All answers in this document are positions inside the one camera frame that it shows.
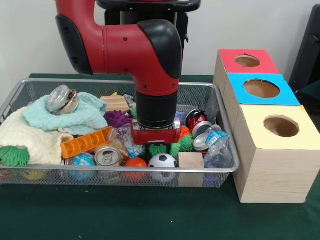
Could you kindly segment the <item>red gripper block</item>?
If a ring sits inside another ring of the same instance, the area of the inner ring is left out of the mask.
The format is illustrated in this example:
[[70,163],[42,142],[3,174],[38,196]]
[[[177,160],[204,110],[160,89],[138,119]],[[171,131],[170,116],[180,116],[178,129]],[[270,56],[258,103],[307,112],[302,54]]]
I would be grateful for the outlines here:
[[181,136],[181,121],[176,117],[173,124],[167,128],[145,128],[134,119],[130,124],[133,141],[137,145],[145,145],[145,160],[151,159],[150,144],[167,144],[166,153],[171,155],[172,144],[179,141]]

